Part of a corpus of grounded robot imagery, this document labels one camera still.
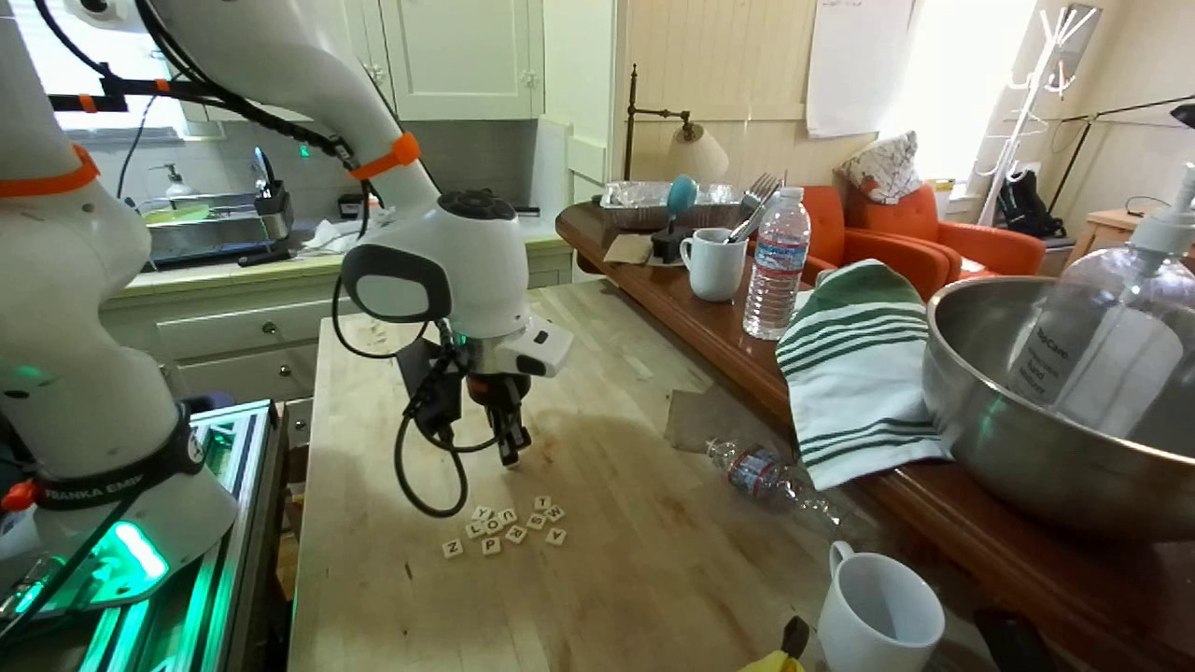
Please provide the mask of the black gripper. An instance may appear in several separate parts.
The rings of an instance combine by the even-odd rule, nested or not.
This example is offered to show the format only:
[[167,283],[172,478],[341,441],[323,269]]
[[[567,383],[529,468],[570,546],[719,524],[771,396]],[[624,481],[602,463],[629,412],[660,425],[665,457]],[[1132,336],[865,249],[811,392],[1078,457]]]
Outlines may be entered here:
[[529,445],[529,431],[523,424],[523,396],[529,392],[529,383],[523,375],[471,375],[467,392],[490,414],[502,463],[519,463],[519,450]]

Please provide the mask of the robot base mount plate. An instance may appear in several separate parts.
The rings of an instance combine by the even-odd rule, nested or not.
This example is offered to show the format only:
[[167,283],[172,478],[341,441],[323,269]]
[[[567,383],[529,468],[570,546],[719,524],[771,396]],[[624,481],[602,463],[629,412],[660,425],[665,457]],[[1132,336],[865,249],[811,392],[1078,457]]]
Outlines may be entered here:
[[269,560],[275,539],[280,450],[269,402],[191,420],[205,451],[211,502],[188,524],[222,536],[172,558],[172,528],[117,519],[69,582],[3,633],[0,672],[251,672],[269,666]]

